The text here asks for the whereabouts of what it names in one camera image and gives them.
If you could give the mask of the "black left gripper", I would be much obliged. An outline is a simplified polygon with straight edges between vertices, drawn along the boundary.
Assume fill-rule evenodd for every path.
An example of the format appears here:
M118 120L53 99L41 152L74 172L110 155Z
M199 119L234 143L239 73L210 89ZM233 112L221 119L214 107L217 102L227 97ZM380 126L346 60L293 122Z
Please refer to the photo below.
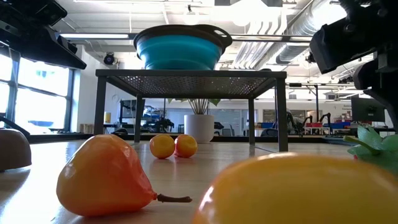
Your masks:
M2 0L1 42L29 60L85 69L77 46L51 29L66 15L56 0Z

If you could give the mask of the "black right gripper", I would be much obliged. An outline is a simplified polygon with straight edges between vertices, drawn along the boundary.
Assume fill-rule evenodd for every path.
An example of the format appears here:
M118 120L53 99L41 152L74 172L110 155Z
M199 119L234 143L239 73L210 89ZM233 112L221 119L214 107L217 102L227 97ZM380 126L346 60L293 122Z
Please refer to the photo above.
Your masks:
M379 62L372 60L356 69L354 85L385 106L397 131L396 25L394 14L374 14L357 23L343 18L322 26L311 39L310 51L322 74L377 52Z

